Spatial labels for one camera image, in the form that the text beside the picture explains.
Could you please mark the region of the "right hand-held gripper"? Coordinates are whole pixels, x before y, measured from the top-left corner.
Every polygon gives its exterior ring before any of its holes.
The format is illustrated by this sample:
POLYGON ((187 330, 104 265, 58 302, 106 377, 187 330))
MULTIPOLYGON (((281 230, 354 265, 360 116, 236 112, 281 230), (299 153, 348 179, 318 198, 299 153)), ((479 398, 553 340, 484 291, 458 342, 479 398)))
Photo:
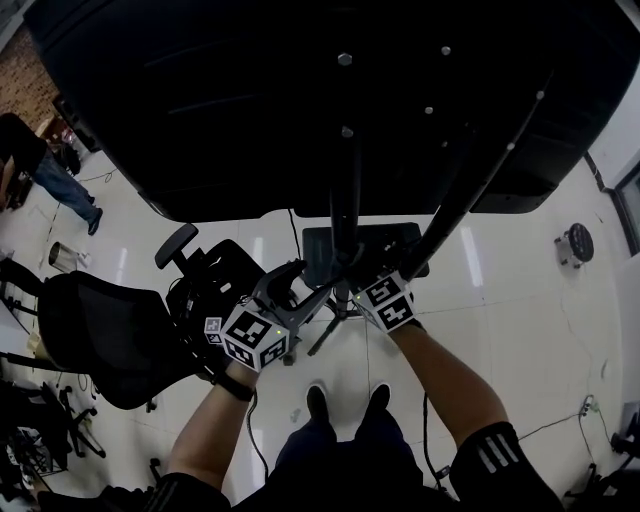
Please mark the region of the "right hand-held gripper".
POLYGON ((352 301, 361 315, 385 334, 415 317, 411 290, 398 271, 355 292, 352 301))

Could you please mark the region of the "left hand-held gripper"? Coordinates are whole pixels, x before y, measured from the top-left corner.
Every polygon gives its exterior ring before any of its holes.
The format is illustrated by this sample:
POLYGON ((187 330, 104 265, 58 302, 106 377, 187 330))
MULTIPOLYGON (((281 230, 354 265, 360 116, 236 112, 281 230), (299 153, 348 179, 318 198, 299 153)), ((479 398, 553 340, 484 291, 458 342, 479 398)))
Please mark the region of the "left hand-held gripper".
POLYGON ((259 279, 252 295, 219 308, 219 335, 228 357, 260 373, 292 350, 300 327, 327 303, 333 288, 325 284, 299 305, 289 304, 292 284, 306 267, 300 259, 282 264, 259 279))

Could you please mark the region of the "person's right forearm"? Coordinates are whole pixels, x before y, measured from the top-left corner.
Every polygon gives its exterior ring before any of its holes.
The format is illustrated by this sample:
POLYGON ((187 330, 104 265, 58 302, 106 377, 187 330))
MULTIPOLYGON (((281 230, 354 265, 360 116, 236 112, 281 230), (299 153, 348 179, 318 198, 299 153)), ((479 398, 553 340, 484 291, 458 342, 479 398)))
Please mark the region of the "person's right forearm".
POLYGON ((389 336, 458 446, 475 432, 508 420, 492 387, 424 329, 407 323, 389 336))

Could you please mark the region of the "person's left forearm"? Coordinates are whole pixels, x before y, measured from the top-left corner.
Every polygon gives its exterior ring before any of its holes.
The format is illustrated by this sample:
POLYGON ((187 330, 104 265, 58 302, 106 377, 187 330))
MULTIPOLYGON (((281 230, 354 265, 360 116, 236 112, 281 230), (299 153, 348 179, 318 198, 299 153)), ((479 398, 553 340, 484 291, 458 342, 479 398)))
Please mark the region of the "person's left forearm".
POLYGON ((216 384, 172 448, 169 473, 182 473, 222 489, 249 404, 216 384))

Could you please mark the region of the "spare hand-held gripper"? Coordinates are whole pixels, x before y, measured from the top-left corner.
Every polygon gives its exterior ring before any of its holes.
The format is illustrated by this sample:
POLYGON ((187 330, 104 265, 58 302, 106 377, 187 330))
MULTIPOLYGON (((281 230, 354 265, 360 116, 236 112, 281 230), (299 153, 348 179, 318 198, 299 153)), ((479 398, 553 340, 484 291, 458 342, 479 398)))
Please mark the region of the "spare hand-held gripper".
POLYGON ((223 324, 241 299, 251 295, 264 271, 229 239, 208 252, 198 249, 189 257, 183 248, 179 245, 163 259, 182 272, 167 294, 167 306, 188 347, 215 370, 225 359, 223 324))

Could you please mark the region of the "person's right black shoe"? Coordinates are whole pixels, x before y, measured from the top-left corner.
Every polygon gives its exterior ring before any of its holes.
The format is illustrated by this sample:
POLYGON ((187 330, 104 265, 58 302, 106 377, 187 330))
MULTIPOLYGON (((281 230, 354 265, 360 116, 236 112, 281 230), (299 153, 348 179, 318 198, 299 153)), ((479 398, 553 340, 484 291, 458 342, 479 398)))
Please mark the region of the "person's right black shoe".
POLYGON ((378 414, 386 411, 391 398, 391 388, 386 382, 379 382, 370 393, 367 414, 378 414))

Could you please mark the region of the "person's black shoe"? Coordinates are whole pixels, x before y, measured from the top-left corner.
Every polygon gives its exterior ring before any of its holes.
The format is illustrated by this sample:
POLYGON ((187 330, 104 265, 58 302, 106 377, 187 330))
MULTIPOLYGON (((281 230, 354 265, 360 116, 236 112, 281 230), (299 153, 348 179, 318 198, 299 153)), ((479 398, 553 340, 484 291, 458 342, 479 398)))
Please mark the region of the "person's black shoe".
POLYGON ((312 384, 308 388, 306 392, 306 404, 312 421, 319 423, 329 422, 326 393, 320 384, 312 384))
POLYGON ((367 414, 378 414, 386 411, 391 398, 391 388, 386 382, 379 382, 370 393, 367 414))

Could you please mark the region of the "black wristband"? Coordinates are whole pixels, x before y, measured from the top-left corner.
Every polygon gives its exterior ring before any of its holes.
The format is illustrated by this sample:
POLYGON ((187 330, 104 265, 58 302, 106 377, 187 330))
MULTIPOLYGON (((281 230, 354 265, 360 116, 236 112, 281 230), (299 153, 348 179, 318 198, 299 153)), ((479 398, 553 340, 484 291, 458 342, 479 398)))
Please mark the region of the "black wristband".
POLYGON ((252 373, 248 381, 240 381, 226 372, 220 372, 214 376, 213 384, 226 390, 236 399, 250 402, 255 394, 257 374, 252 373))

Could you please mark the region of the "person's left black shoe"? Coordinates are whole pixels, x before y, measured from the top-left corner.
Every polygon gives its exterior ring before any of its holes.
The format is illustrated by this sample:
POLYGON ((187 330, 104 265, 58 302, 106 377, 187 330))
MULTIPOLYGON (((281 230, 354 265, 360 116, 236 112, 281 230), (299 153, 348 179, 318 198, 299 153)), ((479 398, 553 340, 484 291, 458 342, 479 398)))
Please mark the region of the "person's left black shoe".
POLYGON ((329 422, 326 393, 320 384, 312 384, 308 388, 306 392, 306 404, 312 421, 319 423, 329 422))

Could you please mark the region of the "person's dark trousers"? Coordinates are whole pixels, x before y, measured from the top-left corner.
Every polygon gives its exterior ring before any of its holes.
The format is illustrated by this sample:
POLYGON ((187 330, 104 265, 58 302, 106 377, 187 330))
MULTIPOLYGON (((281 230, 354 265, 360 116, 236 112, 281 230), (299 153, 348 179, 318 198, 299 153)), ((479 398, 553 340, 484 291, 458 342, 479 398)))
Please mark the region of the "person's dark trousers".
POLYGON ((289 436, 265 485, 250 499, 262 512, 390 510, 421 500, 423 474, 386 399, 371 399, 351 441, 312 419, 289 436))

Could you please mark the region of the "black mesh office chair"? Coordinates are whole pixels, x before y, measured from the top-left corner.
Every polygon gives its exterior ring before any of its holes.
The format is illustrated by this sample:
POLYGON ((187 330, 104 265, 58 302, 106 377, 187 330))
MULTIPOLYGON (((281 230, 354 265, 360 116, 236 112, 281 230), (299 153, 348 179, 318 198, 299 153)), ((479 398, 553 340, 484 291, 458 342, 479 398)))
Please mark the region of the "black mesh office chair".
MULTIPOLYGON (((193 224, 175 231, 156 253, 157 267, 172 263, 163 259, 197 233, 193 224)), ((166 297, 82 271, 51 277, 37 306, 46 354, 57 369, 88 375, 107 402, 124 410, 144 405, 190 376, 213 383, 234 360, 225 354, 219 368, 206 367, 181 337, 166 297)))

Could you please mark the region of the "large black television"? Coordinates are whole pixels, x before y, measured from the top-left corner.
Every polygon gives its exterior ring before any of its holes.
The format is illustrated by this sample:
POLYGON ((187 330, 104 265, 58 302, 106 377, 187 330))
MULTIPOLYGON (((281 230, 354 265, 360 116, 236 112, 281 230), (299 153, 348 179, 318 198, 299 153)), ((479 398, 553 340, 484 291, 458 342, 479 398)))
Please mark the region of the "large black television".
POLYGON ((178 222, 432 214, 495 169, 485 213, 540 205, 640 65, 616 0, 35 0, 44 66, 140 196, 178 222))

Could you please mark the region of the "round black stool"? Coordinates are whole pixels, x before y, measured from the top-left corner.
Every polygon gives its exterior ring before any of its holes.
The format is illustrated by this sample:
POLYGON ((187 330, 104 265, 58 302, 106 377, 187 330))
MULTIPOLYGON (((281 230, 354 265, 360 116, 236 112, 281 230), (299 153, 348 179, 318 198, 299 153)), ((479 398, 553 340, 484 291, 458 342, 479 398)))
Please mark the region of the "round black stool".
POLYGON ((594 243, 591 233, 581 223, 572 224, 561 236, 554 239, 559 263, 580 269, 594 257, 594 243))

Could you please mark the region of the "person's black shirt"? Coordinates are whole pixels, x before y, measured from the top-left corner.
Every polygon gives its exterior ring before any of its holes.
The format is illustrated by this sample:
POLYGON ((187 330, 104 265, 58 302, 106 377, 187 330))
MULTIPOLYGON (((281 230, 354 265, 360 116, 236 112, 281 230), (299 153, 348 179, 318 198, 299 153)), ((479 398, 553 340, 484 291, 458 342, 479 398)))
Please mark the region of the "person's black shirt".
MULTIPOLYGON (((421 500, 411 507, 313 511, 305 506, 300 512, 563 512, 506 422, 472 434, 459 448, 449 478, 455 498, 423 482, 421 500)), ((41 512, 262 512, 250 501, 256 492, 232 505, 221 491, 190 475, 172 473, 146 492, 107 487, 97 497, 76 498, 43 491, 38 503, 41 512)))

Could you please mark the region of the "metal bin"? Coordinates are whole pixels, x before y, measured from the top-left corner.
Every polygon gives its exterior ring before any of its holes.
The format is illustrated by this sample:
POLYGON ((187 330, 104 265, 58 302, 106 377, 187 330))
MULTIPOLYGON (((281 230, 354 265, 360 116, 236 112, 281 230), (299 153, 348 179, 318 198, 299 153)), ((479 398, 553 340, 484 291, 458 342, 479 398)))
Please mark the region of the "metal bin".
POLYGON ((79 269, 81 254, 67 245, 56 241, 48 253, 48 264, 62 273, 70 273, 79 269))

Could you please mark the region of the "dark glass door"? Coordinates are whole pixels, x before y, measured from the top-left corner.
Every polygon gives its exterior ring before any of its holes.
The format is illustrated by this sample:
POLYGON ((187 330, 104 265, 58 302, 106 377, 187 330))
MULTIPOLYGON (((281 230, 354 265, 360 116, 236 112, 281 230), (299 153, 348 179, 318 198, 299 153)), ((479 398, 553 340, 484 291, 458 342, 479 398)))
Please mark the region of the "dark glass door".
POLYGON ((640 163, 614 188, 613 199, 629 250, 640 253, 640 163))

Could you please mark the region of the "black wheeled chair base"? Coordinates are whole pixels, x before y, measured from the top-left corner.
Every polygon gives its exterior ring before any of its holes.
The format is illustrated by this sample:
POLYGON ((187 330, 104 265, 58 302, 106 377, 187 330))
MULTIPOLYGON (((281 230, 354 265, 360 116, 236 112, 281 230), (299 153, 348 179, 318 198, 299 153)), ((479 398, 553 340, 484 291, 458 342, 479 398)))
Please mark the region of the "black wheeled chair base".
POLYGON ((640 409, 623 434, 612 434, 609 444, 624 460, 606 476, 591 463, 583 488, 564 494, 569 512, 640 512, 640 409))

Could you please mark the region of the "black swivel chair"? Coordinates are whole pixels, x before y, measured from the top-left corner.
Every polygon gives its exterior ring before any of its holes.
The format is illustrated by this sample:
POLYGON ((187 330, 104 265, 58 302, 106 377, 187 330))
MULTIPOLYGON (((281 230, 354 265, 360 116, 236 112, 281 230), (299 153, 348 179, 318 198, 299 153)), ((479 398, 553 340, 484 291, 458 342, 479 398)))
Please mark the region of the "black swivel chair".
POLYGON ((94 407, 75 411, 72 388, 54 392, 47 384, 21 387, 0 380, 0 495, 28 497, 33 480, 68 469, 70 455, 106 451, 89 432, 94 407))

